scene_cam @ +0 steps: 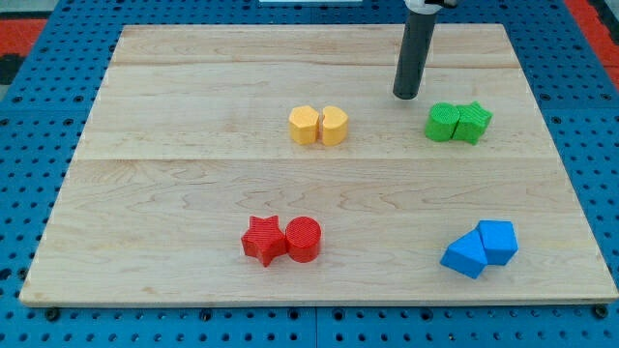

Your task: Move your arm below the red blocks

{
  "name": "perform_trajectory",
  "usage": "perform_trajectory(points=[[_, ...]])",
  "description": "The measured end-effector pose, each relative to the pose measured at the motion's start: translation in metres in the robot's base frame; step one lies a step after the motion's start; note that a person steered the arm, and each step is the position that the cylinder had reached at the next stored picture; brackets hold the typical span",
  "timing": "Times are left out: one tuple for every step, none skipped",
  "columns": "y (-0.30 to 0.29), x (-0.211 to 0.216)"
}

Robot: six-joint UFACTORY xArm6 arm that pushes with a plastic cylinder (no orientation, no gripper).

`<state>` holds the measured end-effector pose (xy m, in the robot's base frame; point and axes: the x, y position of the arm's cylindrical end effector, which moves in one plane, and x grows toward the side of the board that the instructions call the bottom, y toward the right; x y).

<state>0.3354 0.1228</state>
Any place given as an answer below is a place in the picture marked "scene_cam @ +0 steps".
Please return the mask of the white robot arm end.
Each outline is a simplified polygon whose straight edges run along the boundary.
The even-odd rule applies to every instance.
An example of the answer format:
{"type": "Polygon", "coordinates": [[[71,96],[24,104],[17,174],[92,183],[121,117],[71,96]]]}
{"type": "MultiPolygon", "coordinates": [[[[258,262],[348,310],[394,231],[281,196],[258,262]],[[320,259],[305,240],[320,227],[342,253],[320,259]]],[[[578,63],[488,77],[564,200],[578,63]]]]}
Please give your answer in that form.
{"type": "Polygon", "coordinates": [[[441,9],[454,9],[458,0],[404,0],[407,9],[418,15],[435,15],[441,9]]]}

